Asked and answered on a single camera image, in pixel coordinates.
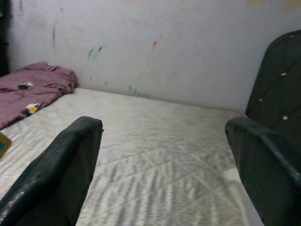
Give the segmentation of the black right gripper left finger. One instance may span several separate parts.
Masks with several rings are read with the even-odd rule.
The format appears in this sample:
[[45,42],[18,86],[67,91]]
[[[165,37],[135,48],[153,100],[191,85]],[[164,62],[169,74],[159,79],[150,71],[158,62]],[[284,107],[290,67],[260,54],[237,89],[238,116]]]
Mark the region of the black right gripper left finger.
[[61,131],[0,200],[0,226],[76,226],[102,133],[102,121],[88,116]]

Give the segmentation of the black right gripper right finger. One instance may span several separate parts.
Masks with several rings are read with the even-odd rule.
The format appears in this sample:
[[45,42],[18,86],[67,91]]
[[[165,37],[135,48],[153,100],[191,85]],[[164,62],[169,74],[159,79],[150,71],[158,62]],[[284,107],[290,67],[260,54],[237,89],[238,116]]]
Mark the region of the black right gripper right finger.
[[264,226],[301,226],[301,152],[247,117],[225,124],[240,180]]

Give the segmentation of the blue yellow children's book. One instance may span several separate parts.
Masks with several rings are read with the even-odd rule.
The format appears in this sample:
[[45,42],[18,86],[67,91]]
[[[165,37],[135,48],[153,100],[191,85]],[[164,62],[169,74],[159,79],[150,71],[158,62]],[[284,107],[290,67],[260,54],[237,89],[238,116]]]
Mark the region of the blue yellow children's book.
[[4,153],[9,149],[11,146],[11,140],[0,133],[0,158],[4,155]]

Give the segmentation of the purple cartoon print blanket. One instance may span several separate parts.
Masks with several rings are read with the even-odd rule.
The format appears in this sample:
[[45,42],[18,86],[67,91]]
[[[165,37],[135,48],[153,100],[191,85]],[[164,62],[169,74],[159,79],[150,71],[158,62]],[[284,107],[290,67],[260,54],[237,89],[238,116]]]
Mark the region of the purple cartoon print blanket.
[[0,130],[73,92],[71,69],[39,62],[0,78]]

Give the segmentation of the black tufted headboard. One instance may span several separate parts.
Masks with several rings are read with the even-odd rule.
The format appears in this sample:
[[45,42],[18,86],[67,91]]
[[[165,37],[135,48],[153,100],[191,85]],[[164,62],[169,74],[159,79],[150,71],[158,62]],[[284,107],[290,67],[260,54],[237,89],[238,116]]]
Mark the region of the black tufted headboard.
[[301,152],[301,30],[279,36],[266,49],[246,115]]

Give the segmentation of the white quilted mattress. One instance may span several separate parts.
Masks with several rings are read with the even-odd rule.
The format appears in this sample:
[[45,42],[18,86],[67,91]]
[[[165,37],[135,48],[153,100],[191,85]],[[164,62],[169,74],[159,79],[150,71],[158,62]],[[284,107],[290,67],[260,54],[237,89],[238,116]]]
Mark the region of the white quilted mattress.
[[0,199],[27,165],[81,116],[103,122],[77,226],[263,226],[224,126],[236,112],[75,89],[5,128]]

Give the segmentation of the dark cabinet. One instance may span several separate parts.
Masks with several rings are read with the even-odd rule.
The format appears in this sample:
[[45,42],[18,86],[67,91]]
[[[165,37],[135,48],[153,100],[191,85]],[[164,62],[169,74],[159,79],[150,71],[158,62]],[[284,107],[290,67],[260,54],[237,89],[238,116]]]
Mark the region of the dark cabinet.
[[9,5],[9,0],[0,0],[0,77],[9,73],[7,42],[10,13]]

